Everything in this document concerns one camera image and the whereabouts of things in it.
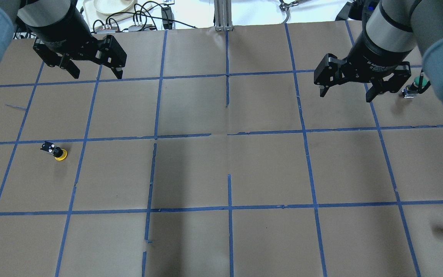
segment white bowl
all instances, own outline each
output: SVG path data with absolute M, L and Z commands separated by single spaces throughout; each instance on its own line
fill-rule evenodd
M 93 0 L 93 5 L 101 14 L 111 15 L 128 10 L 135 2 L 135 0 Z

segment object with yellow base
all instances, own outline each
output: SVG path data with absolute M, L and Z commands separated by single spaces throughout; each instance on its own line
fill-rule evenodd
M 62 161 L 67 157 L 67 151 L 54 145 L 52 142 L 44 142 L 44 144 L 42 144 L 41 150 L 44 150 L 53 155 L 57 161 Z

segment yellow ring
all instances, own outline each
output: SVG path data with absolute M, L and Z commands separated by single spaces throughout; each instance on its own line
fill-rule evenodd
M 65 149 L 62 149 L 63 154 L 58 158 L 58 157 L 54 157 L 54 159 L 58 160 L 58 161 L 62 161 L 67 157 L 67 151 Z

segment metal post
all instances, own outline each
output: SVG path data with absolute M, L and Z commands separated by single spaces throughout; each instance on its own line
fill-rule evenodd
M 215 4 L 215 30 L 233 30 L 232 26 L 232 0 L 214 0 Z

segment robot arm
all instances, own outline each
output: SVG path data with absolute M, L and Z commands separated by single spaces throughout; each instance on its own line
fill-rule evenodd
M 17 16 L 37 35 L 33 49 L 48 66 L 57 65 L 78 78 L 80 70 L 72 60 L 87 60 L 122 78 L 125 51 L 112 35 L 93 37 L 71 0 L 0 0 L 0 61 Z
M 443 1 L 382 0 L 350 53 L 342 60 L 328 53 L 314 72 L 324 97 L 331 86 L 372 83 L 366 101 L 387 91 L 396 93 L 411 76 L 404 58 L 418 44 L 423 69 L 443 101 Z M 385 81 L 383 78 L 393 76 Z

